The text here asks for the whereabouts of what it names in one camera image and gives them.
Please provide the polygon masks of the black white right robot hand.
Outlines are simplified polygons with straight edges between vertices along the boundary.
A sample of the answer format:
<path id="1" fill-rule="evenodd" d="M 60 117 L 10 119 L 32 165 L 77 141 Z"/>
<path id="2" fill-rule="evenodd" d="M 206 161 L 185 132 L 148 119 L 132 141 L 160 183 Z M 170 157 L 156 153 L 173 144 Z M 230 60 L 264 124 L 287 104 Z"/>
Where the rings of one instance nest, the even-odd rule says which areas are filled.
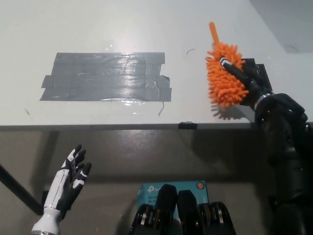
<path id="1" fill-rule="evenodd" d="M 270 90 L 266 87 L 266 80 L 259 73 L 255 60 L 248 58 L 244 59 L 243 62 L 242 69 L 239 69 L 225 57 L 220 59 L 222 68 L 235 76 L 243 84 L 245 90 L 248 91 L 240 104 L 249 106 L 255 111 L 259 98 L 269 93 Z"/>

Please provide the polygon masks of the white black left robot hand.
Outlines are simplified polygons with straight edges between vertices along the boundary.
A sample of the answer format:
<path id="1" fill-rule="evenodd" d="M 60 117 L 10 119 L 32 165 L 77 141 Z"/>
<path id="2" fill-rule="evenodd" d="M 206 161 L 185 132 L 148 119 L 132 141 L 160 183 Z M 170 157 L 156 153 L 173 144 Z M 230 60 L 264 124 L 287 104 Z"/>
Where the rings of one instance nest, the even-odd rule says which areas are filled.
<path id="1" fill-rule="evenodd" d="M 47 194 L 44 208 L 61 213 L 63 219 L 82 190 L 91 170 L 91 163 L 83 163 L 86 150 L 76 146 L 64 160 Z"/>

